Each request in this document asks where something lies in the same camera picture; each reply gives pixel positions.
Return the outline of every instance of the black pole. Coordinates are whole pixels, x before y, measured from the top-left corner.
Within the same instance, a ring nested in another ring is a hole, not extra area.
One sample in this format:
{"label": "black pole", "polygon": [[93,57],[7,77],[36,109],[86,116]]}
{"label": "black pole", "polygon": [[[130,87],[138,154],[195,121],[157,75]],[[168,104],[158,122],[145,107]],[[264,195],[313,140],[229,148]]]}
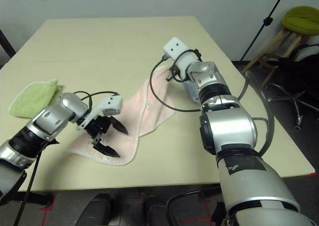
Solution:
{"label": "black pole", "polygon": [[248,51],[250,50],[250,48],[253,46],[253,44],[255,43],[256,39],[258,38],[259,34],[261,33],[261,31],[263,30],[263,28],[265,26],[269,26],[272,21],[273,18],[271,18],[271,15],[273,14],[273,12],[275,11],[277,5],[279,4],[281,0],[277,0],[275,6],[273,7],[273,9],[270,11],[269,15],[267,18],[265,18],[263,20],[263,25],[261,26],[261,28],[259,29],[259,31],[257,32],[256,36],[254,37],[253,41],[250,43],[249,47],[247,48],[247,50],[245,51],[244,55],[241,57],[240,61],[243,61],[243,59],[245,58],[246,54],[248,53]]}
{"label": "black pole", "polygon": [[12,58],[15,55],[15,50],[5,37],[5,35],[0,30],[0,45],[5,50],[5,52],[9,55],[10,58]]}

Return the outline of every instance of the beige table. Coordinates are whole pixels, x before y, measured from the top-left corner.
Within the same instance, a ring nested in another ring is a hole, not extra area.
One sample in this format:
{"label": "beige table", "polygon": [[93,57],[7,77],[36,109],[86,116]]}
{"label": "beige table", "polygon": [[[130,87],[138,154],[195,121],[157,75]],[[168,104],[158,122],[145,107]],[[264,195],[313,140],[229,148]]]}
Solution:
{"label": "beige table", "polygon": [[[0,141],[11,138],[26,124],[27,119],[10,116],[7,109],[29,83],[56,78],[65,92],[113,90],[128,99],[148,78],[163,55],[163,46],[173,36],[198,48],[204,61],[214,61],[232,94],[240,93],[244,79],[194,17],[48,20],[0,71]],[[177,83],[169,87],[169,95],[176,107],[196,107]],[[249,89],[242,104],[252,116],[266,116],[253,90]],[[44,151],[33,189],[218,182],[215,158],[201,143],[198,117],[199,113],[176,113],[142,137],[135,159],[119,167],[66,154],[79,136],[75,125],[69,124],[57,137],[61,144]],[[262,122],[257,126],[260,149],[265,126]],[[274,140],[264,159],[283,177],[315,171],[277,120]]]}

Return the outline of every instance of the green stool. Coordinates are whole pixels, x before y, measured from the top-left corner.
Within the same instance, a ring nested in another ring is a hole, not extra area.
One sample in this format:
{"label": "green stool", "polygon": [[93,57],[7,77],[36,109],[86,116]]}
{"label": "green stool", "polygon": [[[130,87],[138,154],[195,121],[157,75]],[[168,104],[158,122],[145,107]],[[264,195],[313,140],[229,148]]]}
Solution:
{"label": "green stool", "polygon": [[282,50],[288,38],[293,35],[294,39],[281,56],[288,57],[299,44],[306,43],[310,36],[319,35],[319,10],[310,6],[292,8],[285,14],[281,20],[281,24],[284,28],[272,39],[264,50],[242,70],[242,73],[245,73],[257,61],[259,61],[262,66],[271,68],[271,72],[264,79],[261,86],[264,86],[270,80],[277,68],[267,64],[270,57],[269,54],[267,56],[264,55],[266,53],[276,54]]}

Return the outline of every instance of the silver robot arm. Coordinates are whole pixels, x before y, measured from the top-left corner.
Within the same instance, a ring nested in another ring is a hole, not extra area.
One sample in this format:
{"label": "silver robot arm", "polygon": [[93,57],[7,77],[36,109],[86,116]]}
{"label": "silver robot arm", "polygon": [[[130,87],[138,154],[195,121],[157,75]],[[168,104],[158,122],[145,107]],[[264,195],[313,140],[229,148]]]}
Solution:
{"label": "silver robot arm", "polygon": [[[188,47],[174,37],[164,47],[175,60]],[[278,175],[254,150],[256,127],[232,96],[215,63],[193,53],[179,57],[182,79],[196,84],[201,102],[204,148],[216,155],[228,226],[314,226]]]}
{"label": "silver robot arm", "polygon": [[68,122],[76,123],[78,130],[88,132],[93,138],[94,149],[105,155],[120,157],[114,149],[102,145],[100,141],[111,124],[127,134],[125,127],[111,116],[121,112],[122,102],[122,97],[115,95],[104,98],[90,110],[77,95],[63,93],[52,106],[31,119],[12,139],[0,146],[0,205],[9,202],[18,191],[26,178],[25,169],[37,159],[39,153],[48,145],[58,143],[55,138]]}

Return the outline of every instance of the pink towel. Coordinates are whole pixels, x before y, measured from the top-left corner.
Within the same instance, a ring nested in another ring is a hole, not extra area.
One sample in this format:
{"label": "pink towel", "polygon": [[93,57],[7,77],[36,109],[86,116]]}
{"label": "pink towel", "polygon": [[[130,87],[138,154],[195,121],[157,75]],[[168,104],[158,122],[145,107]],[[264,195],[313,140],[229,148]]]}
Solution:
{"label": "pink towel", "polygon": [[[168,68],[168,66],[159,67],[154,72],[152,84],[159,98],[168,105],[173,106],[171,99],[166,97],[168,82],[165,79],[169,76]],[[68,151],[102,164],[126,165],[136,155],[139,137],[155,130],[174,113],[174,110],[163,106],[154,97],[150,89],[149,80],[146,80],[138,92],[124,102],[121,114],[114,116],[126,127],[129,134],[125,135],[110,127],[101,141],[102,144],[109,145],[115,149],[121,156],[120,158],[105,156],[93,149],[92,139],[87,133],[83,133],[72,142]]]}

